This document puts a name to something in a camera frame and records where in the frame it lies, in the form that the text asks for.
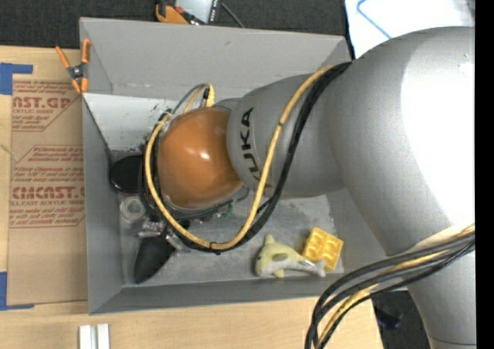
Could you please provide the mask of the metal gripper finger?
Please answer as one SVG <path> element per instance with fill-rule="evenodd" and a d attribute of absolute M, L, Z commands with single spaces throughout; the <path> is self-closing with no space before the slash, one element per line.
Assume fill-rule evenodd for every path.
<path fill-rule="evenodd" d="M 147 221 L 140 231 L 141 238 L 157 237 L 166 231 L 166 224 L 163 221 Z"/>
<path fill-rule="evenodd" d="M 165 238 L 167 242 L 170 244 L 170 246 L 173 247 L 176 252 L 184 251 L 183 242 L 175 234 L 167 233 Z"/>

